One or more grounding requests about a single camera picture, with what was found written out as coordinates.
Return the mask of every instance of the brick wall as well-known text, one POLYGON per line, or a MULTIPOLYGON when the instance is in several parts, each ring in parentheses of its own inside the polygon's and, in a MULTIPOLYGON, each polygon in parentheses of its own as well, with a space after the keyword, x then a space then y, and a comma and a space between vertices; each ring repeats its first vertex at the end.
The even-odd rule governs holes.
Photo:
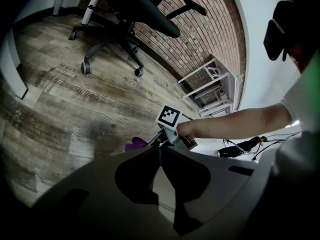
MULTIPOLYGON (((136 24, 136 36, 161 55, 182 77, 208 61, 210 54, 219 58, 235 75, 244 74, 246 70, 246 44, 235 1, 192 1, 205 7, 207 16, 190 10, 173 18, 172 21, 181 31, 179 38, 168 37, 154 31, 144 23, 136 24)), ((80 7, 85 9, 89 2, 90 0, 81 0, 80 7)), ((158 8, 167 15, 183 5, 183 0, 163 0, 158 8)), ((100 0, 98 6, 108 9, 105 0, 100 0)), ((96 13, 113 22, 118 21, 112 13, 100 11, 96 13)), ((201 71, 190 77, 188 81, 193 89, 210 81, 209 77, 201 71)), ((207 104, 214 99, 212 94, 207 94, 201 102, 207 104)))

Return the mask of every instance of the person's arm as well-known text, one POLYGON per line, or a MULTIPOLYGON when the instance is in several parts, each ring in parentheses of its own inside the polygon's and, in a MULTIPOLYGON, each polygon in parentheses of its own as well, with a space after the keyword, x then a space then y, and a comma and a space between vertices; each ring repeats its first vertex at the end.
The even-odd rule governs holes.
POLYGON ((216 118, 180 123, 179 136, 194 138, 239 140, 273 132, 289 125, 292 118, 281 104, 241 110, 216 118))

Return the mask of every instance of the black office chair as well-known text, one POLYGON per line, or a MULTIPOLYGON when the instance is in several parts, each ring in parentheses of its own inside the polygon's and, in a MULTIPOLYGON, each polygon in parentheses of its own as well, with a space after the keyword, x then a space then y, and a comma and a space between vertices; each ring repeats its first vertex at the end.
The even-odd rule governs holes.
POLYGON ((77 36, 77 31, 86 33, 103 34, 106 36, 106 41, 92 47, 84 56, 84 62, 81 64, 83 74, 91 73, 92 69, 89 60, 95 52, 106 47, 109 43, 118 43, 122 48, 133 58, 139 65, 135 70, 137 77, 142 76, 144 65, 137 58, 136 53, 139 50, 139 44, 133 39, 135 22, 142 22, 149 25, 151 28, 172 38, 180 36, 179 28, 170 20, 179 14, 182 14, 190 9, 199 12, 202 15, 207 15, 205 8, 199 4, 184 0, 185 5, 167 16, 164 16, 157 8, 162 0, 107 0, 108 4, 119 12, 117 18, 120 20, 118 25, 110 27, 99 26, 75 26, 69 35, 69 40, 74 40, 77 36))

